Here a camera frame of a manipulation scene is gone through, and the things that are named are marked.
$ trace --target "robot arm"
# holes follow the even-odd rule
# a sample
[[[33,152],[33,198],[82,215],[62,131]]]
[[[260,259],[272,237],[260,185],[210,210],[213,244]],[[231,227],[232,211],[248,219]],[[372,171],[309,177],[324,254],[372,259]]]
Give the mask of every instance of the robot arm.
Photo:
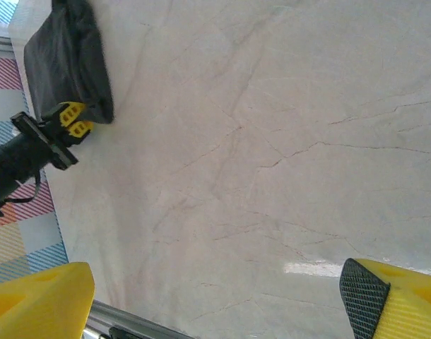
[[[40,189],[40,170],[48,163],[66,170],[78,162],[68,148],[81,143],[93,130],[92,122],[78,120],[84,110],[84,104],[63,102],[43,115],[40,123],[24,112],[11,118],[20,133],[0,146],[0,217],[4,216],[1,208],[6,203],[34,199]],[[36,181],[33,197],[9,198],[32,177]]]

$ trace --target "marble surface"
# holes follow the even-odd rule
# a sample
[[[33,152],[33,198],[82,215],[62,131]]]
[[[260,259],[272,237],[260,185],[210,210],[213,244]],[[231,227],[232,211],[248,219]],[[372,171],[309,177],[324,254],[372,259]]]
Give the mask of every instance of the marble surface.
[[[48,177],[97,299],[202,338],[353,338],[347,258],[431,273],[431,0],[91,2],[116,121]],[[48,10],[20,0],[20,60]]]

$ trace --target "colorful checkered cloth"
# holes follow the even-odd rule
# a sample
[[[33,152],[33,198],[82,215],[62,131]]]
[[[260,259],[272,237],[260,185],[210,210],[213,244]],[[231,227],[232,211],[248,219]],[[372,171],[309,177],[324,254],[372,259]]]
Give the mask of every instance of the colorful checkered cloth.
[[[13,138],[9,117],[28,110],[14,56],[0,58],[0,107],[8,110],[13,106],[17,111],[2,114],[5,121],[0,121],[0,145]],[[12,197],[29,197],[34,191],[34,182],[28,182]],[[2,211],[5,216],[0,218],[0,283],[68,262],[44,172],[34,201],[7,204]]]

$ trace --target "black bag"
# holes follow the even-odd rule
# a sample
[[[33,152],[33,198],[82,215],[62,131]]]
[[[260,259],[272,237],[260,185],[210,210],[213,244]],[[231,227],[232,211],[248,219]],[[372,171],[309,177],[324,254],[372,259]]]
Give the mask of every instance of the black bag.
[[[52,12],[24,48],[37,119],[60,102],[87,104],[79,120],[110,124],[113,101],[100,32],[86,0],[52,0]]]

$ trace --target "striped fabric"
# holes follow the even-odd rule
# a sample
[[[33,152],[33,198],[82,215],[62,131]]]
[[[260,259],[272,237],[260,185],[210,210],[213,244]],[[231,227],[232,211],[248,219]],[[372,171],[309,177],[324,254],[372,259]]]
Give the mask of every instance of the striped fabric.
[[[22,88],[16,61],[0,58],[0,89],[22,90]]]
[[[4,90],[2,93],[6,92],[6,95],[0,95],[0,100],[13,101],[17,97],[22,105],[23,102],[25,104],[25,97],[17,70],[13,59],[0,58],[0,90]],[[8,120],[9,117],[26,109],[24,105],[17,112],[7,112],[4,115],[6,121],[0,121],[0,145],[13,138],[13,125]],[[40,192],[34,201],[6,204],[2,208],[4,217],[0,218],[0,283],[68,262],[44,171],[41,177]],[[30,180],[11,197],[26,198],[34,192],[35,182]]]
[[[29,105],[27,104],[27,97],[25,96],[24,90],[23,90],[23,101],[24,101],[24,105],[25,105],[25,112],[27,114],[30,114]]]
[[[16,10],[16,1],[0,0],[0,23],[9,24]]]

